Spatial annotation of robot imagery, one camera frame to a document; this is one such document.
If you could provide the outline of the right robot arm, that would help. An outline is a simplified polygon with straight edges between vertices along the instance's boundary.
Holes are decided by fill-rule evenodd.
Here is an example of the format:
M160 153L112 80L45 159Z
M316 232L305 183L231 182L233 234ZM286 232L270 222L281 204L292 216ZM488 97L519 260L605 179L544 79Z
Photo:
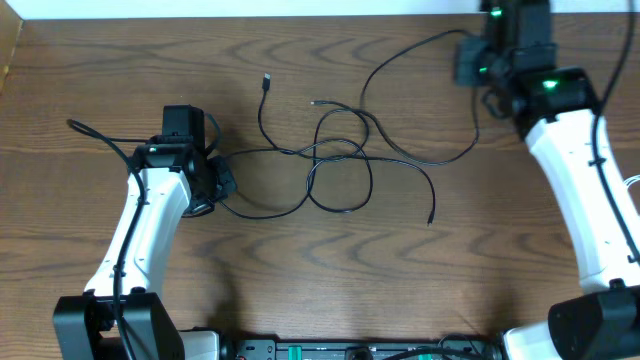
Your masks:
M580 297L502 337L508 359L622 359L639 353L639 214L587 73L559 67L547 0L485 1L483 32L462 40L455 81L482 87L543 170L579 271Z

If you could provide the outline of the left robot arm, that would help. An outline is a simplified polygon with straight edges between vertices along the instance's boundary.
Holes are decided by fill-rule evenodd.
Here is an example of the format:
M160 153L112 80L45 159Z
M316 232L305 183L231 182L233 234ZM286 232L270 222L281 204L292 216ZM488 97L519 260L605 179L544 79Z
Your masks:
M132 155L76 120L73 130L99 139L125 163L128 192L106 255L82 294L61 297L53 325L65 359L220 359L220 335L180 331L161 296L178 225L214 211L237 188L226 161L212 153L205 123L191 105L167 105L162 130L136 140Z

